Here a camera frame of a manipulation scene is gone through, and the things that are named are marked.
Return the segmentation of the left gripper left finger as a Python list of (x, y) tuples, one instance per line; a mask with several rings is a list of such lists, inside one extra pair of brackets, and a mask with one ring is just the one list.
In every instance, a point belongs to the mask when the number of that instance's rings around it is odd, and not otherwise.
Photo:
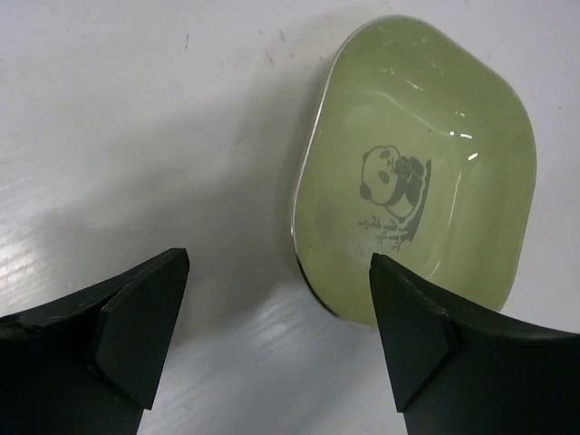
[(1, 319), (4, 434), (134, 434), (153, 406), (189, 275), (171, 248)]

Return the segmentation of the green panda plate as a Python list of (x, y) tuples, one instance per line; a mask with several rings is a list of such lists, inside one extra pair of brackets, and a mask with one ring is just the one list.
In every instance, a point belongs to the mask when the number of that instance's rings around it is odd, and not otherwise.
[(336, 52), (297, 176), (291, 235), (333, 315), (373, 328), (382, 254), (492, 310), (515, 282), (536, 185), (513, 88), (435, 26), (389, 15)]

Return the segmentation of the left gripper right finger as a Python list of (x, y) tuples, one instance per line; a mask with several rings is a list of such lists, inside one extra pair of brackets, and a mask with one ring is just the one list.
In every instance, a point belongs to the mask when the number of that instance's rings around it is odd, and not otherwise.
[(579, 337), (455, 295), (376, 254), (370, 287), (410, 434), (576, 434)]

